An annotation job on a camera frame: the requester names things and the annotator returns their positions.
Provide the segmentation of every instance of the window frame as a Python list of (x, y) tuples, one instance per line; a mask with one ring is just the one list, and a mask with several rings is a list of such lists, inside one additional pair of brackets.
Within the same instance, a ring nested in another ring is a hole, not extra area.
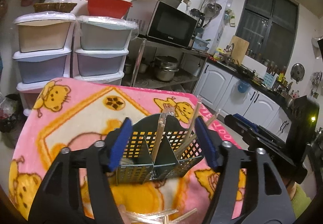
[(293, 5), (295, 5), (297, 7), (297, 15), (296, 15), (296, 21), (295, 21), (295, 28), (294, 29), (291, 29), (290, 26), (282, 23), (281, 21), (277, 21), (276, 19), (274, 19), (273, 12), (274, 12), (274, 8), (275, 8), (276, 0), (273, 0), (270, 15), (264, 15), (263, 13), (261, 14), (260, 11), (257, 11), (254, 8), (251, 9), (249, 7), (249, 5), (248, 5), (248, 0), (245, 0), (244, 5), (243, 5), (243, 10), (242, 10), (242, 13), (241, 13), (241, 17), (240, 17), (240, 20), (239, 20), (235, 35), (240, 37), (239, 33), (242, 32), (242, 29), (243, 29), (243, 26), (244, 26), (244, 23), (245, 23), (245, 20), (243, 21), (243, 19), (244, 19), (244, 15), (245, 15), (246, 11), (248, 11), (251, 14), (257, 15), (260, 18), (264, 18), (264, 19), (268, 20), (268, 26), (267, 26), (266, 34), (265, 34), (264, 40), (263, 40), (263, 42), (262, 42), (262, 44), (260, 46), (260, 53), (262, 52), (262, 48), (265, 48), (266, 45), (267, 45), (270, 29), (271, 29), (271, 26), (272, 26), (273, 22), (275, 24), (287, 29), (288, 31), (290, 31), (290, 32), (292, 32), (294, 34), (294, 42), (293, 42), (292, 51), (291, 51), (291, 54), (290, 54), (290, 57), (289, 57), (289, 60), (288, 60), (288, 64), (287, 64), (287, 66), (288, 66), (289, 63), (290, 63), (290, 59), (292, 57), (294, 47), (295, 47), (295, 42), (296, 42), (296, 36), (297, 36), (297, 30), (298, 30), (298, 20), (299, 20), (299, 4), (297, 4), (297, 3), (295, 3), (295, 2), (293, 2), (291, 0), (287, 0), (287, 1), (292, 3)]

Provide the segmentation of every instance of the kitchen cabinet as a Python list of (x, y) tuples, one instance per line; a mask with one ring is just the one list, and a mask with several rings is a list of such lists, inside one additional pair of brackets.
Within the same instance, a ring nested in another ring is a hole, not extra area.
[(232, 77), (224, 96), (222, 97), (219, 105), (216, 109), (221, 109), (220, 115), (225, 117), (230, 114), (239, 114), (244, 116), (252, 101), (256, 98), (257, 90), (252, 87), (245, 93), (238, 91), (238, 85), (240, 80), (236, 77)]
[(291, 123), (284, 110), (280, 108), (266, 129), (278, 136), (281, 140), (286, 141)]
[(205, 105), (216, 110), (231, 78), (231, 74), (207, 63), (193, 94), (200, 95)]
[(275, 117), (278, 109), (278, 104), (264, 94), (257, 92), (255, 99), (252, 100), (243, 117), (256, 125), (266, 128)]

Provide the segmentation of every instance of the red plastic bowl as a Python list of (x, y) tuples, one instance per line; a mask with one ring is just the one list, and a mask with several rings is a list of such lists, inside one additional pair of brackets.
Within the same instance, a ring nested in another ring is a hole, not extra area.
[(131, 2), (123, 0), (87, 0), (90, 16), (107, 16), (121, 19), (132, 7)]

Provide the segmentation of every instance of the window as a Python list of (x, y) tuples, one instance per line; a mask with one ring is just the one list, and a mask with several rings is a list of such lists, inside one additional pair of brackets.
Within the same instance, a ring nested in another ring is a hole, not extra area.
[(282, 69), (293, 51), (297, 18), (298, 6), (289, 0), (247, 0), (236, 35)]

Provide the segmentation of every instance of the window pane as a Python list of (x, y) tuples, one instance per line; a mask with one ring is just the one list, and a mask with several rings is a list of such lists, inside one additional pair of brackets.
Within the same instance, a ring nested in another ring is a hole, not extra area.
[(292, 30), (295, 29), (297, 17), (297, 6), (287, 0), (276, 0), (273, 19)]
[(239, 28), (238, 36), (250, 43), (249, 49), (251, 51), (256, 54), (259, 53), (266, 34), (268, 21), (245, 10), (241, 23), (243, 26)]
[(287, 67), (293, 50), (294, 38), (294, 33), (272, 23), (267, 44), (262, 50), (263, 58), (274, 61), (280, 69), (283, 66)]
[(248, 0), (248, 8), (263, 15), (271, 15), (273, 0)]

